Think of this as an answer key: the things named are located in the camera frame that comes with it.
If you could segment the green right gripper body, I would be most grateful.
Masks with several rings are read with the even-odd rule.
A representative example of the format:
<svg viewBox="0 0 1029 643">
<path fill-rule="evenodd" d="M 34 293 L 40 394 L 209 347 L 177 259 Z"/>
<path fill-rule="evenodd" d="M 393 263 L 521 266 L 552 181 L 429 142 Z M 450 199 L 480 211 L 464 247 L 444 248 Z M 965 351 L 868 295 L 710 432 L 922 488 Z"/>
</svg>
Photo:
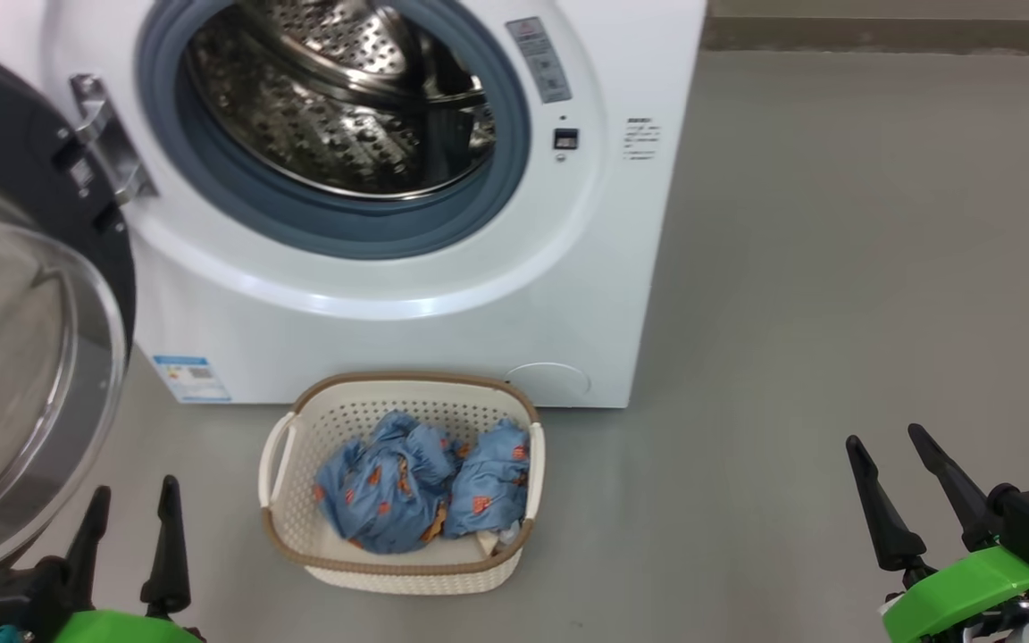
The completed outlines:
<svg viewBox="0 0 1029 643">
<path fill-rule="evenodd" d="M 969 553 L 928 575 L 882 614 L 891 642 L 919 642 L 1029 590 L 1029 563 L 1004 547 Z"/>
</svg>

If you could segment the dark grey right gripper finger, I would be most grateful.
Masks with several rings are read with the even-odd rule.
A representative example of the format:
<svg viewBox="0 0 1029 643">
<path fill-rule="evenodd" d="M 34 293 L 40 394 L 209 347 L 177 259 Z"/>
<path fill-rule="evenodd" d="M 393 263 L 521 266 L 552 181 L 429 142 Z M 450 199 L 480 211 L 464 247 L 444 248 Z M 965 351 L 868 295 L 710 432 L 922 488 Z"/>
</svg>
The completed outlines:
<svg viewBox="0 0 1029 643">
<path fill-rule="evenodd" d="M 988 497 L 920 424 L 909 424 L 909 436 L 920 461 L 941 483 L 961 528 L 967 550 L 983 550 L 998 544 L 998 517 L 989 512 Z"/>
<path fill-rule="evenodd" d="M 917 533 L 907 528 L 883 491 L 878 467 L 868 449 L 858 436 L 852 435 L 846 439 L 846 453 L 879 569 L 908 572 L 923 567 L 926 545 Z"/>
</svg>

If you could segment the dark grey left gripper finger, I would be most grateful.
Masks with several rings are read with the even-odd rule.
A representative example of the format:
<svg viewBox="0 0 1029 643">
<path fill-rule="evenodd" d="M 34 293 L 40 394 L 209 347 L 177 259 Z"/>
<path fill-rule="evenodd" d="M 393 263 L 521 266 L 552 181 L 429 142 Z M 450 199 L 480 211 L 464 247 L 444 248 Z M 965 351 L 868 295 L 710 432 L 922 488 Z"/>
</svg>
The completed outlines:
<svg viewBox="0 0 1029 643">
<path fill-rule="evenodd" d="M 99 542 L 109 525 L 112 492 L 109 486 L 97 486 L 88 508 L 64 557 L 64 594 L 71 612 L 94 610 L 93 588 Z"/>
<path fill-rule="evenodd" d="M 140 602 L 146 604 L 146 617 L 169 619 L 187 610 L 192 603 L 182 496 L 175 476 L 163 477 L 156 508 L 159 533 L 154 564 L 140 590 Z"/>
</svg>

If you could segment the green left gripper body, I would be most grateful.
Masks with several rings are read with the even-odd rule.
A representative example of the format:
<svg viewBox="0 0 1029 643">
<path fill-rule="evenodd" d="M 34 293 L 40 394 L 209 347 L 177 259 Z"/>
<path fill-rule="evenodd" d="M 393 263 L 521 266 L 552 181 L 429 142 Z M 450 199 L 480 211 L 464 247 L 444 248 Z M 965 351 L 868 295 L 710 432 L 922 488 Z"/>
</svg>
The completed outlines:
<svg viewBox="0 0 1029 643">
<path fill-rule="evenodd" d="M 200 631 L 172 620 L 112 610 L 77 612 L 54 642 L 205 642 Z"/>
</svg>

